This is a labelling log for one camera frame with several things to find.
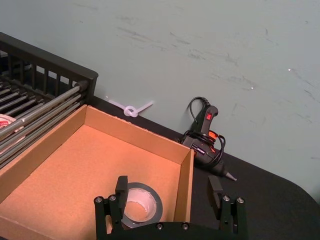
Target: black cable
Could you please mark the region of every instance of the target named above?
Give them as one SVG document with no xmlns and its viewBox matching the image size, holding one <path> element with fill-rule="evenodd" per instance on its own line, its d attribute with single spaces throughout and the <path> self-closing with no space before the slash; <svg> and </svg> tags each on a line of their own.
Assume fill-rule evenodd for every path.
<svg viewBox="0 0 320 240">
<path fill-rule="evenodd" d="M 194 121 L 196 122 L 196 124 L 198 124 L 198 121 L 197 121 L 197 119 L 196 119 L 196 117 L 195 117 L 195 115 L 194 115 L 194 113 L 193 113 L 193 111 L 192 111 L 192 103 L 193 103 L 195 100 L 197 100 L 197 99 L 201 100 L 201 102 L 203 103 L 202 110 L 203 110 L 206 106 L 210 106 L 209 101 L 208 101 L 205 97 L 202 97 L 202 96 L 196 96 L 194 99 L 192 99 L 192 100 L 190 101 L 190 103 L 189 103 L 189 110 L 190 110 L 190 113 L 191 113 Z"/>
<path fill-rule="evenodd" d="M 221 144 L 221 148 L 219 150 L 219 153 L 210 162 L 200 166 L 203 168 L 213 167 L 213 166 L 217 165 L 222 159 L 222 156 L 223 156 L 224 150 L 225 150 L 225 145 L 226 145 L 226 139 L 224 136 L 219 135 L 212 130 L 210 130 L 210 132 L 212 132 L 213 134 L 215 134 L 217 136 L 217 138 Z M 208 144 L 210 147 L 214 148 L 214 143 L 216 140 L 213 137 L 206 135 L 205 133 L 197 132 L 197 131 L 193 131 L 193 130 L 187 130 L 184 133 L 183 138 L 185 138 L 186 136 L 189 136 L 193 139 L 198 139 L 198 140 Z"/>
</svg>

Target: duct tape roll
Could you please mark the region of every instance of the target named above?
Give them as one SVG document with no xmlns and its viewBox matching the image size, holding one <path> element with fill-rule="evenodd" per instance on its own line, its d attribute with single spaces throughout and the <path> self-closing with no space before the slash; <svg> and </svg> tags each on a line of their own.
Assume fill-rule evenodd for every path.
<svg viewBox="0 0 320 240">
<path fill-rule="evenodd" d="M 128 198 L 122 223 L 137 228 L 160 221 L 163 206 L 157 192 L 140 182 L 128 183 Z"/>
</svg>

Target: open cardboard box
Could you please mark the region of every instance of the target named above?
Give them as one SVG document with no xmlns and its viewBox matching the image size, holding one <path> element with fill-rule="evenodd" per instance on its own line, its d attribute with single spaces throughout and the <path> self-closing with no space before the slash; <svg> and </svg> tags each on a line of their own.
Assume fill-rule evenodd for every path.
<svg viewBox="0 0 320 240">
<path fill-rule="evenodd" d="M 0 236 L 94 240 L 94 198 L 123 175 L 159 194 L 162 222 L 190 221 L 193 151 L 84 105 L 0 170 Z"/>
</svg>

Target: white zip tie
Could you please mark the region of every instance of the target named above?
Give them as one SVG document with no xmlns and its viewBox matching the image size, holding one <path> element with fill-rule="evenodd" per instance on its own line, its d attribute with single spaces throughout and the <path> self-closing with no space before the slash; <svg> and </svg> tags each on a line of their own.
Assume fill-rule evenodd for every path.
<svg viewBox="0 0 320 240">
<path fill-rule="evenodd" d="M 145 110 L 146 108 L 154 104 L 154 101 L 150 101 L 147 104 L 143 105 L 142 107 L 139 107 L 138 109 L 136 109 L 134 106 L 123 106 L 116 101 L 109 100 L 108 102 L 117 106 L 118 108 L 123 109 L 123 113 L 127 117 L 133 117 L 133 118 L 137 117 L 140 112 L 142 112 L 143 110 Z"/>
</svg>

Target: table surface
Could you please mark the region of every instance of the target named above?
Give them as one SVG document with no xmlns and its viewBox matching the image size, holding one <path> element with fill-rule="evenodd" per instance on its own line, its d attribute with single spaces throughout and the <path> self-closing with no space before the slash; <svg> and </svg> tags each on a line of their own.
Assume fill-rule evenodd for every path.
<svg viewBox="0 0 320 240">
<path fill-rule="evenodd" d="M 91 105 L 171 140 L 182 135 L 138 116 L 126 117 L 112 104 L 94 97 Z M 242 197 L 246 203 L 247 224 L 251 240 L 320 239 L 320 205 L 301 187 L 227 153 L 225 165 L 238 180 L 220 178 L 229 196 Z M 194 168 L 192 181 L 191 223 L 218 228 L 207 197 L 210 173 Z"/>
</svg>

